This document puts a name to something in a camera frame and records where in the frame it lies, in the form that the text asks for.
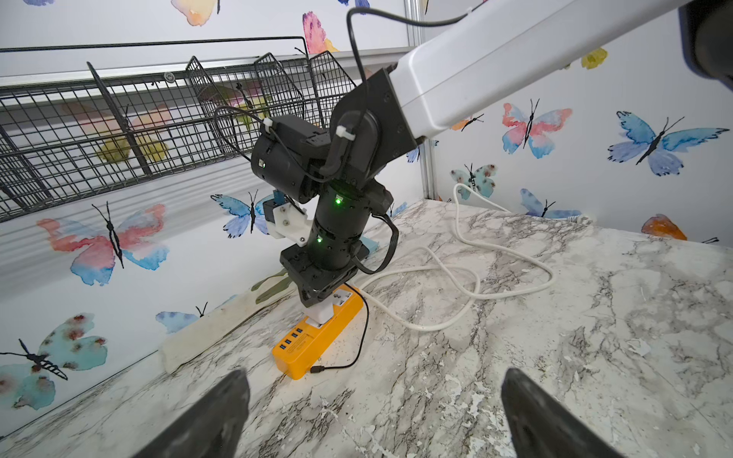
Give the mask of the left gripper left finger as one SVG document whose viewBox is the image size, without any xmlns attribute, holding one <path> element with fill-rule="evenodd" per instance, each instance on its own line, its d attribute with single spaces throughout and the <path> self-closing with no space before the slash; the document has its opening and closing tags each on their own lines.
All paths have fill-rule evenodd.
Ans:
<svg viewBox="0 0 733 458">
<path fill-rule="evenodd" d="M 249 416 L 246 372 L 231 371 L 137 453 L 139 457 L 233 457 Z"/>
</svg>

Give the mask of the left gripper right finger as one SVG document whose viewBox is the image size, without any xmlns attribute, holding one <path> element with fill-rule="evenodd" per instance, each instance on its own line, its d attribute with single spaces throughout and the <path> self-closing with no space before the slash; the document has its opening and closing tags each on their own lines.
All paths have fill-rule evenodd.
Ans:
<svg viewBox="0 0 733 458">
<path fill-rule="evenodd" d="M 518 368 L 509 368 L 501 400 L 518 457 L 622 458 Z"/>
</svg>

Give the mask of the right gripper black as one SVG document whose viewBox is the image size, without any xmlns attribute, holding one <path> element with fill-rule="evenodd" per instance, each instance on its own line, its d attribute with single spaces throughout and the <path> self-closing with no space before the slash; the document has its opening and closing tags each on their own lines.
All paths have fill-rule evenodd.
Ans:
<svg viewBox="0 0 733 458">
<path fill-rule="evenodd" d="M 305 307 L 322 303 L 358 272 L 354 259 L 362 261 L 370 252 L 357 240 L 354 244 L 332 244 L 312 240 L 305 247 L 294 244 L 281 252 L 280 262 L 298 288 Z"/>
</svg>

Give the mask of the white charger adapter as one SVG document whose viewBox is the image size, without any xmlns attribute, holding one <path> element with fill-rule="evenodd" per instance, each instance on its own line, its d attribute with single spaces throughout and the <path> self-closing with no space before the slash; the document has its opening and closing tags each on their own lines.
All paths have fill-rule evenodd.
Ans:
<svg viewBox="0 0 733 458">
<path fill-rule="evenodd" d="M 329 297 L 316 305 L 311 305 L 305 309 L 307 323 L 315 328 L 321 328 L 329 320 L 334 317 L 333 297 Z"/>
</svg>

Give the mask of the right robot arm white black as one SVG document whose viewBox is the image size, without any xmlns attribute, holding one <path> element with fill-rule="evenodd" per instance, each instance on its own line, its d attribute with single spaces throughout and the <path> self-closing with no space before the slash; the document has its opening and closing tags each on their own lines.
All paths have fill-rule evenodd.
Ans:
<svg viewBox="0 0 733 458">
<path fill-rule="evenodd" d="M 286 196 L 316 200 L 313 221 L 269 231 L 291 240 L 281 262 L 305 306 L 363 270 L 369 218 L 387 219 L 376 175 L 461 118 L 670 11 L 700 76 L 732 81 L 728 1 L 490 1 L 441 22 L 441 34 L 365 78 L 336 105 L 328 129 L 285 114 L 265 118 L 253 173 Z"/>
</svg>

